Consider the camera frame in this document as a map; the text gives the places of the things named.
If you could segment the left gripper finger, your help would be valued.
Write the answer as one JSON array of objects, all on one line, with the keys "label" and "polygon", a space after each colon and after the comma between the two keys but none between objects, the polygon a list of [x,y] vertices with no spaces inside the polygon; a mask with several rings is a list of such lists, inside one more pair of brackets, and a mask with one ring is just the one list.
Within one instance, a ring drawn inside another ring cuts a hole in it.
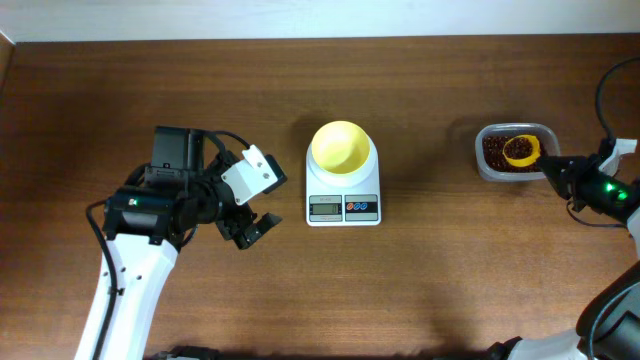
[{"label": "left gripper finger", "polygon": [[232,240],[240,250],[253,246],[269,230],[282,222],[283,218],[272,213],[266,213],[257,222],[252,218],[242,221],[239,229],[233,234]]},{"label": "left gripper finger", "polygon": [[276,181],[272,185],[270,185],[263,191],[264,194],[269,194],[283,185],[287,181],[287,176],[273,155],[268,154],[265,156],[265,159],[271,170],[273,171],[276,179]]}]

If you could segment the yellow measuring scoop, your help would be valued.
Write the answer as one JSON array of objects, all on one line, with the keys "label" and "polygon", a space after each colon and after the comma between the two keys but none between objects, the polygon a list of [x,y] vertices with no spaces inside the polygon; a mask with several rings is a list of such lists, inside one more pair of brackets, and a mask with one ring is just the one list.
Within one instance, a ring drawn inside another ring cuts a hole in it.
[{"label": "yellow measuring scoop", "polygon": [[[514,142],[516,142],[517,144],[520,144],[520,143],[529,144],[528,146],[529,152],[526,157],[514,158],[508,154],[507,152],[508,147],[511,146]],[[511,138],[509,141],[505,143],[502,150],[502,154],[510,165],[514,167],[519,167],[519,168],[527,167],[534,164],[536,160],[541,156],[541,145],[536,136],[518,135]]]}]

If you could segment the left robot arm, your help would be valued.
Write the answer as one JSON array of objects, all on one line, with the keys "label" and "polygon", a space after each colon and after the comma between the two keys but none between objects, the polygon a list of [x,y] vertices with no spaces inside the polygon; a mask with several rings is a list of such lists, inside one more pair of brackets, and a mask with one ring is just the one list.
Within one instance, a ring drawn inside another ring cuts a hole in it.
[{"label": "left robot arm", "polygon": [[213,224],[240,250],[281,217],[258,216],[249,202],[287,180],[272,155],[246,140],[235,155],[222,131],[158,126],[150,162],[99,201],[104,222],[86,210],[101,248],[100,276],[76,351],[78,359],[141,359],[157,302],[181,250]]}]

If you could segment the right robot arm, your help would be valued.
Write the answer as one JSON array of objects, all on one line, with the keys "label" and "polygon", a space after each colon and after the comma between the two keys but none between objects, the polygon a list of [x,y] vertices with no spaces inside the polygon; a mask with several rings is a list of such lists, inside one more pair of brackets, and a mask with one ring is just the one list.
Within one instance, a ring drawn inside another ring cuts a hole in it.
[{"label": "right robot arm", "polygon": [[[599,169],[600,157],[543,156],[537,166],[567,208],[592,208],[639,239],[639,183],[625,184]],[[596,296],[573,330],[542,339],[512,338],[484,355],[498,360],[637,359],[639,265],[634,264]]]}]

